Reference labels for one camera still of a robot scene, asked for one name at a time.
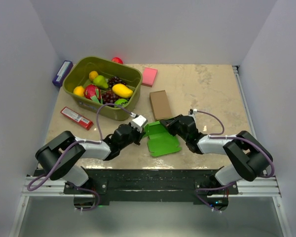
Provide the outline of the green paper box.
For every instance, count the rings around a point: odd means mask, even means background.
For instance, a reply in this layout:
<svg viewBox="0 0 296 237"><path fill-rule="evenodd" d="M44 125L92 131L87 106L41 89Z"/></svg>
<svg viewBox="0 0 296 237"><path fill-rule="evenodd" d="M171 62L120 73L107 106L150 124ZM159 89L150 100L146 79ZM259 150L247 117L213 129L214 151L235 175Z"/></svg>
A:
<svg viewBox="0 0 296 237"><path fill-rule="evenodd" d="M182 150L178 138L172 136L159 121L148 123L144 131L144 137L148 138L148 150L153 158Z"/></svg>

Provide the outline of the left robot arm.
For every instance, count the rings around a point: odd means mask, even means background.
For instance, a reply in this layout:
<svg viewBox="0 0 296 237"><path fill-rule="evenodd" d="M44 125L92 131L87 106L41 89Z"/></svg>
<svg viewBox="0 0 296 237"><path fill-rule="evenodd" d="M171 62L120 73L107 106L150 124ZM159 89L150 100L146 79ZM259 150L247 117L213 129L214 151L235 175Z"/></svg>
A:
<svg viewBox="0 0 296 237"><path fill-rule="evenodd" d="M144 126L133 121L121 124L103 141L83 140L70 131L64 131L40 148L35 157L42 166L46 179L64 179L74 184L80 193L86 194L92 189L92 181L86 171L76 165L77 161L81 158L112 160L128 145L139 145L144 134Z"/></svg>

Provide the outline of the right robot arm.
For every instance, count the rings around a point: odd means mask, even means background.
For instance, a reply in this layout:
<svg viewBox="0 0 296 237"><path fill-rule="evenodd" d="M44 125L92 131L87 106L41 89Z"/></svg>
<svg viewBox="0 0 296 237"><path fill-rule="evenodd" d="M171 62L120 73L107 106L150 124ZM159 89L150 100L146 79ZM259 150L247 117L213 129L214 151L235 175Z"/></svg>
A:
<svg viewBox="0 0 296 237"><path fill-rule="evenodd" d="M180 136L196 154L228 156L231 165L220 168L200 185L201 190L221 194L239 180L254 181L257 177L274 176L272 155L247 131L232 136L203 134L198 131L193 115L179 115L160 123L173 136Z"/></svg>

